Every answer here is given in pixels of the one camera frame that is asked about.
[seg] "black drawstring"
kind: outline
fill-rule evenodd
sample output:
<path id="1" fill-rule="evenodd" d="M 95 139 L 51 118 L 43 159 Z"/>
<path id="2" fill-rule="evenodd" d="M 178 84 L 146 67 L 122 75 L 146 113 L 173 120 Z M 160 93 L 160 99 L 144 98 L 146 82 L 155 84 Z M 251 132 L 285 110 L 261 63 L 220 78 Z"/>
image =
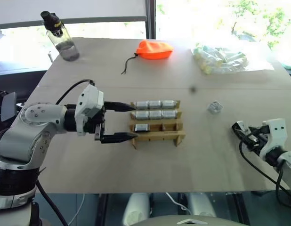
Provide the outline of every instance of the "black drawstring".
<path id="1" fill-rule="evenodd" d="M 137 53 L 134 53 L 134 55 L 135 55 L 134 57 L 130 57 L 129 59 L 127 59 L 126 64 L 125 64 L 125 70 L 123 70 L 123 72 L 122 72 L 121 74 L 125 74 L 125 73 L 127 72 L 128 61 L 129 61 L 130 59 L 134 59 L 134 58 L 136 58 L 136 57 L 138 56 Z"/>

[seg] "water bottle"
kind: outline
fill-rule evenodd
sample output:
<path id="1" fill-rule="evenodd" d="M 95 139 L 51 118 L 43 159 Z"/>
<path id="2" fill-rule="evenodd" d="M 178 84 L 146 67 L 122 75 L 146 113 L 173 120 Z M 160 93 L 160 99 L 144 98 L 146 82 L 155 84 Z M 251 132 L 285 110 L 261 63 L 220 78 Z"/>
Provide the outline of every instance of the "water bottle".
<path id="1" fill-rule="evenodd" d="M 47 30 L 46 34 L 61 57 L 67 61 L 74 61 L 79 58 L 80 54 L 60 18 L 55 13 L 49 13 L 48 11 L 41 12 L 41 17 Z"/>

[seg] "plastic bag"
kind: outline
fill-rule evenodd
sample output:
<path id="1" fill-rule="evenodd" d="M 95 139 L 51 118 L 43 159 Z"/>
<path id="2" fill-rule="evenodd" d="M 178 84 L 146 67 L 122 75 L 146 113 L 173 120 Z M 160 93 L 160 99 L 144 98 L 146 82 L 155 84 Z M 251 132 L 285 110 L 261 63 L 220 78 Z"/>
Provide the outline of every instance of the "plastic bag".
<path id="1" fill-rule="evenodd" d="M 201 70 L 206 74 L 274 70 L 273 66 L 259 54 L 255 45 L 249 42 L 196 43 L 191 51 Z"/>

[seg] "beige table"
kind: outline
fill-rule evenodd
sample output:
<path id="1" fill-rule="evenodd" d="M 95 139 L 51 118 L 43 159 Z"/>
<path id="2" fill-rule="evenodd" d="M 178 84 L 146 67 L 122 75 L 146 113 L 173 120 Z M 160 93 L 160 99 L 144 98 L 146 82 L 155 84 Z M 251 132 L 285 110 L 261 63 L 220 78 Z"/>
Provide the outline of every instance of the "beige table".
<path id="1" fill-rule="evenodd" d="M 271 56 L 274 71 L 231 75 L 201 74 L 187 46 L 170 42 L 174 52 L 167 60 L 128 63 L 139 40 L 75 39 L 81 57 L 75 62 L 60 57 L 44 75 L 28 103 L 55 102 L 74 82 L 90 78 L 106 101 L 179 99 L 187 133 L 175 147 L 171 141 L 106 144 L 93 135 L 56 135 L 40 180 L 49 193 L 220 192 L 269 190 L 266 181 L 240 157 L 231 125 L 244 120 L 252 126 L 263 120 L 285 118 L 291 150 L 291 78 Z M 197 92 L 191 94 L 190 86 Z M 76 103 L 84 86 L 73 90 L 63 103 Z M 218 100 L 220 114 L 207 105 Z M 108 133 L 128 131 L 129 114 L 106 114 Z M 255 154 L 247 156 L 271 177 L 276 173 Z"/>

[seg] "white wall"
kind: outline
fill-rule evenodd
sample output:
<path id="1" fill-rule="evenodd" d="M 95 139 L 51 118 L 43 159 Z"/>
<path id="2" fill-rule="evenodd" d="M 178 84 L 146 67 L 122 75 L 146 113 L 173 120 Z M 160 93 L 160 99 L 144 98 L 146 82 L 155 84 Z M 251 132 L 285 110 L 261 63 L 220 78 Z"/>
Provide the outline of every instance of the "white wall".
<path id="1" fill-rule="evenodd" d="M 0 24 L 40 21 L 42 11 L 61 19 L 146 16 L 145 0 L 0 0 Z"/>

